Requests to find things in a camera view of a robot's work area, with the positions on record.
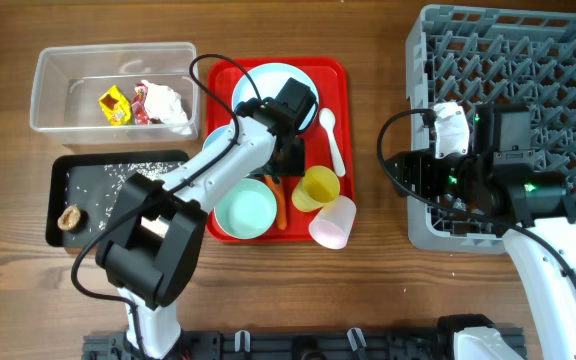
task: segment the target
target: white spoon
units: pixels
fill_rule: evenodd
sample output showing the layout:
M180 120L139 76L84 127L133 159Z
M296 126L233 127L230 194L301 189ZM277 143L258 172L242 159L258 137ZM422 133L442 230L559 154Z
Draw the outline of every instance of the white spoon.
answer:
M335 134L333 133L333 129L335 128L335 114L333 114L328 108L319 110L319 123L328 134L330 154L332 155L332 166L335 168L335 174L339 177L343 177L346 175L346 167L344 166L344 160L341 158L341 154L339 153L339 147L337 146Z

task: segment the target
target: yellow cup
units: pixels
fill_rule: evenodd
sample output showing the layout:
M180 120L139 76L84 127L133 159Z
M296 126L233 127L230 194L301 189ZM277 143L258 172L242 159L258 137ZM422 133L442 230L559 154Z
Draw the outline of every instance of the yellow cup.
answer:
M339 196L339 179L325 166L313 166L306 170L295 190L292 203L301 212L317 210Z

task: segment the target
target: wooden floor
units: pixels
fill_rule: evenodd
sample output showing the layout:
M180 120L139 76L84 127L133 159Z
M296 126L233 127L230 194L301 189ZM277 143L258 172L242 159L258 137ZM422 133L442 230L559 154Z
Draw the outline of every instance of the wooden floor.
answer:
M348 247L225 246L206 237L197 271L179 299L185 329L385 329L483 313L497 323L524 327L530 357L541 358L510 259L413 247L406 201L395 196L375 159L379 128L409 108L404 43L425 1L129 2L0 1L10 5L0 7L0 359L78 359L82 336L120 331L127 324L123 306L74 290L73 256L44 239L53 161L117 148L66 148L33 133L29 106L39 52L50 46L158 41L190 41L198 53L231 57L327 55L349 76L359 215ZM462 4L576 12L572 1ZM210 66L210 61L200 65L202 78ZM392 138L390 150L408 149L409 124L397 124ZM201 142L130 149L175 147L194 155ZM95 290L113 293L92 259L80 277Z

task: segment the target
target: wood grain surface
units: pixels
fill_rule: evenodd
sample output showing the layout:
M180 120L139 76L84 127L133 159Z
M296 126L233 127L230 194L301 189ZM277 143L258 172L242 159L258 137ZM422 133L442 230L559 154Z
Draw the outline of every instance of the wood grain surface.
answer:
M314 243L225 246L207 237L194 278L179 299L185 329L385 329L483 313L524 327L530 358L541 358L510 259L413 247L406 201L395 196L375 159L379 128L409 107L404 44L425 1L121 2L0 1L0 359L78 359L82 336L120 331L127 324L123 306L77 293L69 279L73 256L45 242L53 161L64 154L128 149L180 148L194 155L202 142L66 148L34 133L28 121L39 52L50 46L158 41L190 41L198 53L231 57L327 55L337 58L349 77L359 206L349 245L341 251ZM576 12L570 1L461 4ZM203 79L212 64L200 65ZM408 149L409 132L407 121L396 124L387 150ZM114 292L92 259L80 277L92 289Z

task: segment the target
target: red tray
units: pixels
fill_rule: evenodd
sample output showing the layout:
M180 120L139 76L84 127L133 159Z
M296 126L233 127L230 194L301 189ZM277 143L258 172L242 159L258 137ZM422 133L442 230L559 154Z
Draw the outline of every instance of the red tray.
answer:
M305 72L317 86L319 92L319 108L329 108L335 114L335 138L339 151L346 166L346 176L339 179L341 194L355 201L355 176L352 166L352 145L350 140L350 120L348 119L348 89L346 85L346 70L329 57L291 57L291 58L263 58L263 59L236 59L246 70L256 66L280 62L298 67ZM212 67L208 74L208 88L230 105L235 85L242 77L242 73L235 66L226 61L220 61ZM231 121L230 115L215 100L208 98L206 109L206 134L214 129L227 125ZM332 169L330 148L325 130L319 125L318 117L308 130L301 135L306 146L306 169L314 165L323 165ZM318 211L302 213L292 204L292 191L299 182L299 177L283 177L288 227L279 230L273 224L263 235L252 240L235 239L224 233L217 221L214 212L208 218L206 229L215 239L224 243L263 243L308 241L312 237L308 233L308 224L317 215Z

